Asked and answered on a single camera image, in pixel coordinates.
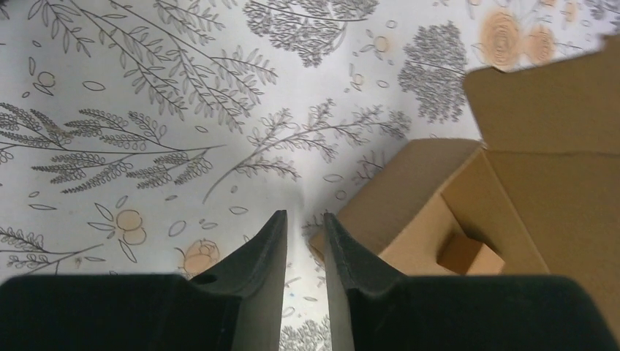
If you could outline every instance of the black foam piece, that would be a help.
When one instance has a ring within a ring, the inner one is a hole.
[[[278,349],[287,213],[187,281],[18,276],[0,286],[0,350]]]
[[[560,276],[405,276],[324,218],[334,351],[618,351],[590,297]]]

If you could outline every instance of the cardboard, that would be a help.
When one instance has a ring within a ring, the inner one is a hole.
[[[439,254],[437,263],[460,275],[497,275],[504,269],[504,260],[482,241],[454,234],[445,249]]]
[[[413,140],[339,213],[409,275],[453,235],[495,251],[503,274],[554,273],[592,296],[620,339],[620,36],[600,53],[464,80],[485,145]],[[322,257],[323,235],[310,240]]]

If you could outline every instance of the botanical print paper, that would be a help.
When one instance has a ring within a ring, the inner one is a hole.
[[[617,0],[8,1],[0,275],[189,278],[283,208],[281,350],[330,350],[321,214],[408,139],[479,138],[468,71],[619,26]]]

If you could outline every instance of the tree illustration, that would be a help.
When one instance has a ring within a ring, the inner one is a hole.
[[[142,113],[130,112],[128,118],[101,110],[80,110],[84,119],[68,121],[63,129],[51,118],[36,110],[25,111],[0,103],[8,113],[0,113],[0,164],[13,159],[11,148],[58,151],[51,165],[33,166],[33,170],[55,173],[52,184],[78,182],[62,190],[64,194],[83,192],[125,175],[138,180],[138,189],[156,188],[173,182],[182,185],[213,168],[205,158],[218,146],[173,148],[162,142],[167,126]],[[97,139],[96,150],[70,148],[76,137]],[[113,150],[105,148],[108,144]],[[136,156],[152,158],[153,165],[132,170],[129,161]]]
[[[404,51],[407,59],[398,82],[403,91],[416,94],[420,117],[429,123],[458,121],[466,101],[462,83],[467,59],[461,31],[451,21],[421,26]]]
[[[82,27],[75,24],[78,18],[86,20],[99,32],[101,45],[118,51],[123,76],[132,80],[135,93],[146,93],[151,104],[159,106],[160,115],[167,110],[184,120],[189,106],[193,106],[194,114],[217,116],[219,124],[231,132],[242,132],[239,117],[249,117],[249,111],[260,104],[263,92],[257,83],[275,84],[277,74],[258,49],[248,56],[243,55],[241,47],[230,56],[225,51],[211,56],[199,49],[215,40],[215,32],[226,28],[218,20],[219,14],[213,12],[215,0],[209,2],[211,6],[194,0],[182,7],[178,0],[155,0],[153,6],[163,26],[115,0],[109,0],[112,11],[104,15],[86,10],[73,0],[66,4],[37,0],[28,18],[40,14],[52,39],[62,37],[65,53],[75,44],[77,52],[90,57],[95,40],[81,34]],[[236,4],[233,0],[222,3],[229,8]],[[205,59],[205,64],[199,64],[198,58]]]
[[[370,141],[365,138],[366,133],[378,132],[398,139],[404,138],[412,123],[411,118],[401,111],[390,111],[385,118],[382,106],[361,108],[352,114],[352,120],[342,119],[333,123],[336,118],[331,109],[334,106],[334,101],[327,99],[310,107],[308,124],[299,125],[293,122],[293,116],[286,108],[263,117],[261,122],[264,129],[255,127],[252,135],[247,137],[255,147],[254,152],[222,175],[208,190],[203,203],[206,203],[213,190],[233,172],[250,178],[259,172],[273,172],[281,178],[290,178],[293,181],[301,177],[293,161],[287,161],[282,156],[267,156],[271,151],[315,151],[320,153],[325,162],[330,163],[338,155],[338,144],[328,141],[328,132],[332,132],[336,140],[344,140],[355,147]]]
[[[267,36],[275,48],[296,52],[305,67],[318,67],[341,44],[349,22],[366,20],[377,0],[249,1],[243,8],[248,27]]]
[[[279,349],[281,351],[331,351],[329,317],[323,317],[321,322],[306,320],[299,328],[289,325],[283,327]]]

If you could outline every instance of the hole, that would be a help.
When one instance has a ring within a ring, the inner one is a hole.
[[[202,273],[192,278],[192,282],[198,285],[211,284],[217,282],[217,277],[213,274]]]

